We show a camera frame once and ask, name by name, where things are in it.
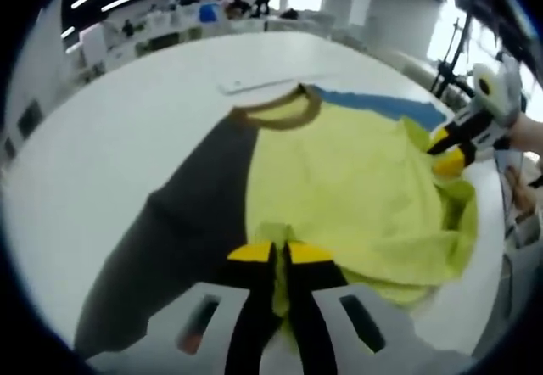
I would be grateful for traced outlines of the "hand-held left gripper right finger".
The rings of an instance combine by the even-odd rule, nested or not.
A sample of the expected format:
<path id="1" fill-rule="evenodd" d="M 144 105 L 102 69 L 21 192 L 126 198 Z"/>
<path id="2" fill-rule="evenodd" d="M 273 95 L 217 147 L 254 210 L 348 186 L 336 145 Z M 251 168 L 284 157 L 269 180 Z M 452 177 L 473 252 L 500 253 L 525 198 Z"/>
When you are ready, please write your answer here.
<path id="1" fill-rule="evenodd" d="M 283 248 L 288 320 L 305 374 L 465 374 L 471 357 L 437 350 L 412 319 L 361 283 L 347 283 L 326 251 Z"/>

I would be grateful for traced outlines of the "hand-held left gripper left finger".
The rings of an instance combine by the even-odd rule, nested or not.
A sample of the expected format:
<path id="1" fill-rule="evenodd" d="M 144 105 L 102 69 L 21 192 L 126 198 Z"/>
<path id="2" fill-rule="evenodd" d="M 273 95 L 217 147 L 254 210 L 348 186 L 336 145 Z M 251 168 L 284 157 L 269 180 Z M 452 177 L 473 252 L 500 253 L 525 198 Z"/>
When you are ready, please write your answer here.
<path id="1" fill-rule="evenodd" d="M 146 335 L 87 360 L 97 374 L 257 374 L 279 327 L 272 309 L 277 248 L 233 251 L 218 274 L 151 317 Z"/>

